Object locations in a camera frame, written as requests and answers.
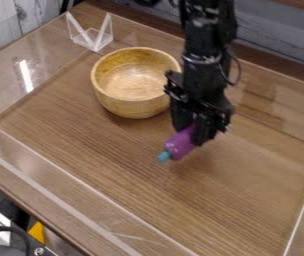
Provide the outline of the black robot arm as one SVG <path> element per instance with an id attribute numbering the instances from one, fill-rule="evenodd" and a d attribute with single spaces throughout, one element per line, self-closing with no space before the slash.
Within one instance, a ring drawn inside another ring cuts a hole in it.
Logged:
<path id="1" fill-rule="evenodd" d="M 238 79 L 230 68 L 240 65 L 229 45 L 237 37 L 234 0 L 177 0 L 184 50 L 182 70 L 165 72 L 172 126 L 190 127 L 190 143 L 200 146 L 224 132 L 234 107 L 225 95 Z"/>

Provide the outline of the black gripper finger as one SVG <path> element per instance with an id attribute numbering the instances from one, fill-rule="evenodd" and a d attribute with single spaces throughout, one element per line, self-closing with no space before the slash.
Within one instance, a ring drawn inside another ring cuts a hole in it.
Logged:
<path id="1" fill-rule="evenodd" d="M 188 103 L 170 99 L 170 119 L 176 131 L 181 131 L 192 124 L 193 111 Z"/>
<path id="2" fill-rule="evenodd" d="M 194 117 L 193 144 L 201 146 L 212 140 L 218 132 L 226 131 L 224 115 L 202 113 Z"/>

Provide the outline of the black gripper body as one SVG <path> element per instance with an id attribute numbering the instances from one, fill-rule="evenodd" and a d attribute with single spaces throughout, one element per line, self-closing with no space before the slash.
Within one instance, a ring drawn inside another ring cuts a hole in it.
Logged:
<path id="1" fill-rule="evenodd" d="M 182 57 L 182 71 L 168 70 L 165 72 L 166 85 L 164 92 L 170 99 L 188 103 L 193 111 L 193 122 L 197 114 L 221 114 L 230 123 L 233 106 L 225 97 L 230 71 L 229 56 L 212 58 Z"/>

